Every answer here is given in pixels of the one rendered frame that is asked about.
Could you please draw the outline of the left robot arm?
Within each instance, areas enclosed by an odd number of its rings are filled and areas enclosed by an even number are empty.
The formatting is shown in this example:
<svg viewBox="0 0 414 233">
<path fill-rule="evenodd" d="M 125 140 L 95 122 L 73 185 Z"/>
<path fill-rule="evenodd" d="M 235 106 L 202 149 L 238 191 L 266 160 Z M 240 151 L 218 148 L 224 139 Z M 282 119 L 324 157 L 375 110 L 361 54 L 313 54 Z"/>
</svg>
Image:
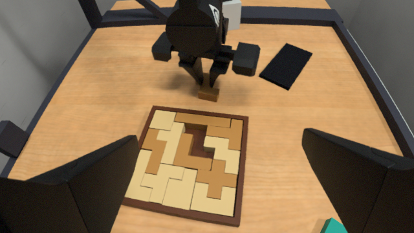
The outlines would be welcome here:
<svg viewBox="0 0 414 233">
<path fill-rule="evenodd" d="M 199 54 L 212 47 L 217 35 L 223 2 L 232 0 L 177 0 L 166 21 L 166 35 L 178 50 Z M 222 44 L 226 43 L 229 19 L 223 16 Z"/>
</svg>

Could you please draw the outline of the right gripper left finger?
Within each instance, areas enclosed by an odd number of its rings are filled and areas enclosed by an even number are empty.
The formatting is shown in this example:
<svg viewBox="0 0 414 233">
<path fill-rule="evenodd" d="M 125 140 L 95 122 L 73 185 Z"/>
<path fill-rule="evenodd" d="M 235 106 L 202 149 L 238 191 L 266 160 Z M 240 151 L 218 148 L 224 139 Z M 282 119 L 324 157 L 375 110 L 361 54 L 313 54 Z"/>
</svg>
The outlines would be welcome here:
<svg viewBox="0 0 414 233">
<path fill-rule="evenodd" d="M 139 151 L 128 135 L 26 180 L 0 177 L 0 233 L 111 233 Z"/>
</svg>

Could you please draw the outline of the brown wooden puzzle tray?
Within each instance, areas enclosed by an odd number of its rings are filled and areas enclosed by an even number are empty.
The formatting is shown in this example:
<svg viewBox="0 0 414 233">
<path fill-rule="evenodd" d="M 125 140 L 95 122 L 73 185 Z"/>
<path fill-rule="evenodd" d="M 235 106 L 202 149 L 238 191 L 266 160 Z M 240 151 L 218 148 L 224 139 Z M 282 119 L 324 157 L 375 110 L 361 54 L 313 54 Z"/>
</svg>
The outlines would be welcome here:
<svg viewBox="0 0 414 233">
<path fill-rule="evenodd" d="M 160 204 L 150 203 L 147 201 L 141 201 L 138 199 L 132 199 L 128 197 L 124 197 L 122 205 L 141 209 L 141 210 L 147 210 L 150 212 L 156 212 L 159 214 L 166 214 L 169 216 L 181 217 L 185 219 L 192 219 L 196 221 L 202 221 L 202 222 L 207 222 L 207 223 L 213 223 L 213 224 L 238 228 L 241 222 L 241 209 L 242 209 L 243 186 L 244 186 L 244 178 L 245 178 L 246 147 L 247 147 L 247 138 L 248 138 L 249 116 L 231 115 L 231 114 L 226 114 L 226 113 L 214 113 L 214 112 L 209 112 L 209 111 L 198 111 L 198 110 L 192 110 L 192 109 L 181 109 L 181 108 L 175 108 L 175 107 L 164 107 L 164 106 L 153 105 L 149 113 L 149 116 L 146 120 L 145 126 L 142 130 L 141 136 L 138 140 L 138 145 L 139 145 L 140 150 L 142 150 L 142 145 L 144 143 L 145 137 L 147 135 L 148 129 L 150 127 L 151 121 L 153 119 L 153 116 L 156 110 L 169 111 L 169 112 L 175 112 L 175 113 L 187 113 L 187 114 L 194 114 L 194 115 L 204 115 L 204 116 L 210 116 L 210 117 L 231 118 L 230 128 L 231 128 L 232 119 L 243 121 L 242 136 L 241 136 L 241 150 L 240 150 L 240 156 L 239 156 L 240 162 L 238 166 L 238 173 L 237 173 L 237 180 L 236 180 L 236 187 L 235 187 L 235 201 L 234 201 L 233 217 L 220 216 L 216 214 L 209 214 L 209 213 L 198 212 L 198 211 L 193 211 L 193 210 L 186 210 L 183 208 L 160 205 Z M 204 141 L 206 137 L 206 131 L 185 128 L 184 133 L 193 135 L 194 141 L 193 141 L 193 146 L 192 146 L 190 156 L 212 159 L 212 163 L 213 163 L 215 153 L 204 151 Z"/>
</svg>

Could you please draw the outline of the teal flat slab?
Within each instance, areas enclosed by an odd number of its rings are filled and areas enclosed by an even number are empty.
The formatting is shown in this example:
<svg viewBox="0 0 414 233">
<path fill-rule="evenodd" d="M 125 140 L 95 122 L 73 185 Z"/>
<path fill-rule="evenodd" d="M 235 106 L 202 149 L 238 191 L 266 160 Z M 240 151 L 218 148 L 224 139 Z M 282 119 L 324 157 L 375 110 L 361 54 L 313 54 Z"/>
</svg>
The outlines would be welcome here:
<svg viewBox="0 0 414 233">
<path fill-rule="evenodd" d="M 326 220 L 320 233 L 347 233 L 345 227 L 333 217 Z"/>
</svg>

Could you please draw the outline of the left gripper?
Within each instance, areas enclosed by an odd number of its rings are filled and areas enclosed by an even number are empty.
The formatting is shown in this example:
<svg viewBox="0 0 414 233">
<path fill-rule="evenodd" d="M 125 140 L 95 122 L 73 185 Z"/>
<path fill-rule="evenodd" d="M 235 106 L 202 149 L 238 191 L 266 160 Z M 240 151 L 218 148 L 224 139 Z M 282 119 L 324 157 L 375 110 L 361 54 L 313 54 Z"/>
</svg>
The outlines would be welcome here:
<svg viewBox="0 0 414 233">
<path fill-rule="evenodd" d="M 234 73 L 242 76 L 255 76 L 261 51 L 259 45 L 239 42 L 236 50 L 233 50 L 230 45 L 222 45 L 222 20 L 223 13 L 219 18 L 217 37 L 213 46 L 199 54 L 188 54 L 176 49 L 169 42 L 166 32 L 163 32 L 151 48 L 154 60 L 168 62 L 172 58 L 171 52 L 178 52 L 180 60 L 178 66 L 186 70 L 200 86 L 204 81 L 202 58 L 213 60 L 209 71 L 210 87 L 213 87 L 220 74 L 227 73 L 231 61 L 233 61 Z"/>
</svg>

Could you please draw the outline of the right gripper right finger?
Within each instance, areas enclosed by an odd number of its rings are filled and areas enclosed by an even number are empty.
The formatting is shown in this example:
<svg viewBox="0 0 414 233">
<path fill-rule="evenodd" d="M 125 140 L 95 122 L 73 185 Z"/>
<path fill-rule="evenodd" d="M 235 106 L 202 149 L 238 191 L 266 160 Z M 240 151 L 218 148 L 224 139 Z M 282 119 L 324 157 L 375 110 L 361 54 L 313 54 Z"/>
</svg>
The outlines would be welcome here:
<svg viewBox="0 0 414 233">
<path fill-rule="evenodd" d="M 301 145 L 347 233 L 414 233 L 414 159 L 314 128 Z"/>
</svg>

